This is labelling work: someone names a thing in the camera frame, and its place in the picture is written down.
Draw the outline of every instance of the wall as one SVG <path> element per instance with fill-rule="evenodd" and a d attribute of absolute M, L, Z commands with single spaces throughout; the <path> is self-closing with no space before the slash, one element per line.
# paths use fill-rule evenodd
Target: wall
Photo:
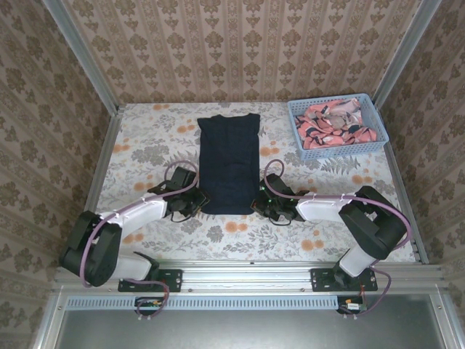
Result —
<path fill-rule="evenodd" d="M 465 322 L 465 1 L 443 0 L 381 112 L 430 262 Z"/>
<path fill-rule="evenodd" d="M 0 348 L 26 348 L 109 115 L 40 1 L 0 1 Z"/>
<path fill-rule="evenodd" d="M 373 94 L 419 0 L 65 0 L 120 103 Z"/>

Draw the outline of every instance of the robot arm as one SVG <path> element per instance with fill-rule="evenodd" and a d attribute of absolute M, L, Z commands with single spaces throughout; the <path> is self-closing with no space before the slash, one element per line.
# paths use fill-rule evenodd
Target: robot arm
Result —
<path fill-rule="evenodd" d="M 60 264 L 71 273 L 79 276 L 84 249 L 97 224 L 111 217 L 97 233 L 85 261 L 84 278 L 92 286 L 101 286 L 109 280 L 131 278 L 144 280 L 158 263 L 140 253 L 120 254 L 121 241 L 149 222 L 160 220 L 175 212 L 190 218 L 206 203 L 208 196 L 199 188 L 193 187 L 173 196 L 158 197 L 182 190 L 193 183 L 196 173 L 177 167 L 170 180 L 149 189 L 124 213 L 118 211 L 95 214 L 83 212 L 76 221 L 63 253 Z"/>
<path fill-rule="evenodd" d="M 269 174 L 267 183 L 264 180 L 261 181 L 260 188 L 260 194 L 252 204 L 252 209 L 260 215 L 274 221 L 282 215 L 289 221 L 343 222 L 354 236 L 357 244 L 349 249 L 331 270 L 315 274 L 319 275 L 315 283 L 323 282 L 326 287 L 324 291 L 359 289 L 358 277 L 365 272 L 370 279 L 370 271 L 367 268 L 377 260 L 385 260 L 406 232 L 405 223 L 392 212 L 395 207 L 370 186 L 362 187 L 353 195 L 317 196 L 314 194 L 313 198 L 297 200 L 292 197 L 302 197 L 308 192 L 301 191 L 294 194 L 279 176 Z M 277 193 L 285 194 L 284 196 L 287 197 L 279 196 Z M 360 202 L 355 200 L 357 198 L 378 205 Z"/>

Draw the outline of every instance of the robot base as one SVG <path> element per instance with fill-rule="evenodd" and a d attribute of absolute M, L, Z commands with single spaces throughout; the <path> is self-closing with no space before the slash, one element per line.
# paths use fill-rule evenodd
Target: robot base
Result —
<path fill-rule="evenodd" d="M 168 287 L 169 291 L 173 293 L 181 292 L 182 285 L 182 270 L 181 269 L 158 269 L 156 278 L 147 277 L 146 281 L 156 280 L 164 282 Z M 159 285 L 141 285 L 133 284 L 129 281 L 119 281 L 118 284 L 119 292 L 164 292 L 163 287 Z"/>
<path fill-rule="evenodd" d="M 342 286 L 335 277 L 334 268 L 316 268 L 310 270 L 313 292 L 359 292 L 360 285 L 366 292 L 378 291 L 374 271 L 365 269 L 357 278 L 351 278 Z"/>

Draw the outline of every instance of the work surface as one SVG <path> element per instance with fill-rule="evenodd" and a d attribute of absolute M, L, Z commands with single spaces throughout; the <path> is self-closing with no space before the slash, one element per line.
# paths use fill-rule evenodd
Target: work surface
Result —
<path fill-rule="evenodd" d="M 260 169 L 272 159 L 286 164 L 283 181 L 293 190 L 339 194 L 372 185 L 399 207 L 384 151 L 344 158 L 300 161 L 285 103 L 131 104 L 121 121 L 100 194 L 98 211 L 125 206 L 163 181 L 173 161 L 198 163 L 198 118 L 261 115 Z M 278 171 L 278 165 L 271 167 Z M 337 261 L 355 240 L 346 226 L 324 220 L 276 227 L 258 214 L 197 214 L 183 223 L 152 222 L 124 239 L 121 249 L 182 260 Z M 414 262 L 407 244 L 390 261 Z"/>

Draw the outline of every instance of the black mounting bracket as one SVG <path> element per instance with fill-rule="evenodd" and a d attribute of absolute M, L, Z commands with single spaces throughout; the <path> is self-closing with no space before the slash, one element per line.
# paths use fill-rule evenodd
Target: black mounting bracket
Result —
<path fill-rule="evenodd" d="M 144 281 L 160 281 L 165 283 L 170 293 L 177 293 L 181 292 L 182 286 L 182 269 L 160 269 L 160 263 L 154 260 L 151 257 L 146 256 L 140 252 L 134 252 L 141 257 L 147 259 L 151 264 L 152 267 L 150 268 L 147 276 L 145 277 Z M 163 287 L 156 284 L 134 284 L 130 281 L 121 280 L 118 284 L 118 291 L 119 292 L 131 292 L 131 293 L 139 293 L 139 292 L 163 292 Z"/>
<path fill-rule="evenodd" d="M 351 278 L 342 286 L 336 280 L 334 268 L 315 268 L 310 270 L 313 292 L 359 292 L 360 285 L 366 292 L 378 291 L 375 272 L 365 269 L 357 278 Z"/>

